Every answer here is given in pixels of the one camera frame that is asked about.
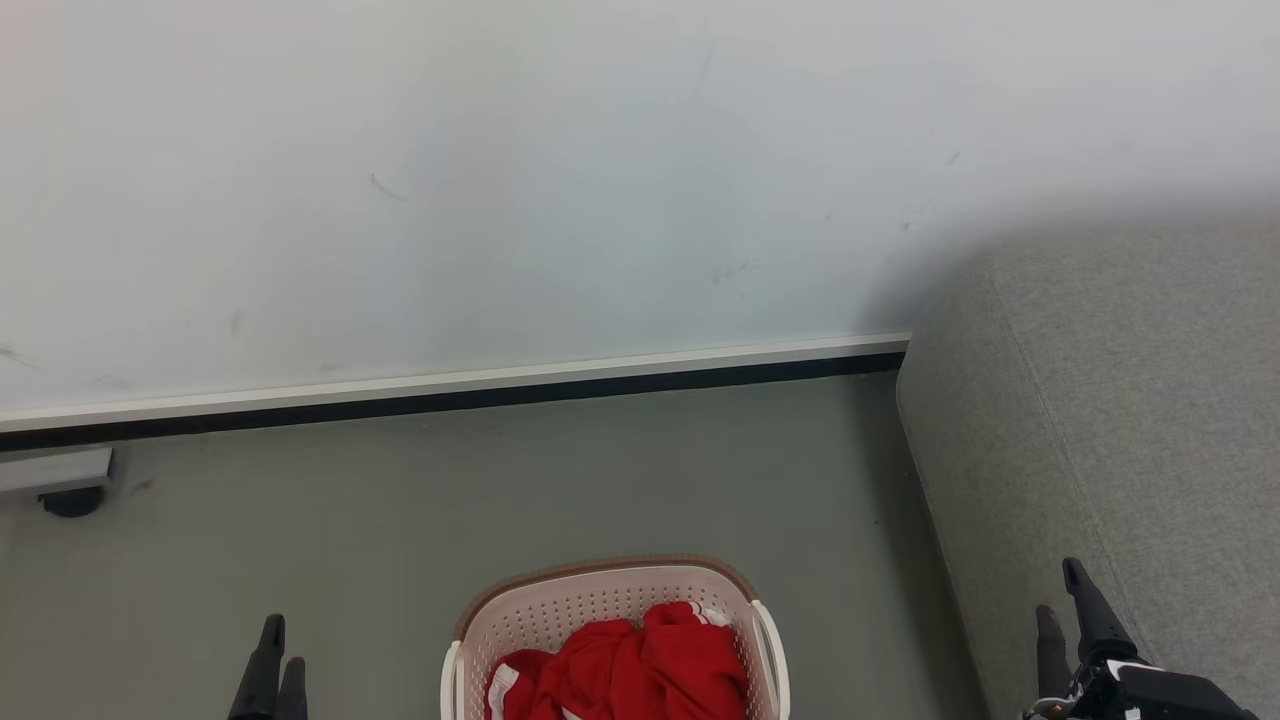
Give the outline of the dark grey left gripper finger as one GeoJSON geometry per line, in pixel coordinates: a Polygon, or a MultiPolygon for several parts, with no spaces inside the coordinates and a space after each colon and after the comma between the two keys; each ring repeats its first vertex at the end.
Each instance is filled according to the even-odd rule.
{"type": "Polygon", "coordinates": [[[291,659],[284,667],[276,696],[276,720],[307,720],[306,664],[302,657],[291,659]]]}
{"type": "Polygon", "coordinates": [[[280,719],[280,671],[285,647],[285,619],[269,615],[251,652],[229,719],[280,719]]]}

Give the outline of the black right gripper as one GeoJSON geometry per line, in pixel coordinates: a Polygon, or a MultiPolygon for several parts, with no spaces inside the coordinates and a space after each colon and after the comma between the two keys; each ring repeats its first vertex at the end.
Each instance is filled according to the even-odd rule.
{"type": "Polygon", "coordinates": [[[1038,697],[1024,719],[1256,719],[1207,678],[1138,662],[1137,644],[1080,560],[1062,560],[1080,630],[1073,675],[1055,611],[1036,607],[1038,697]]]}

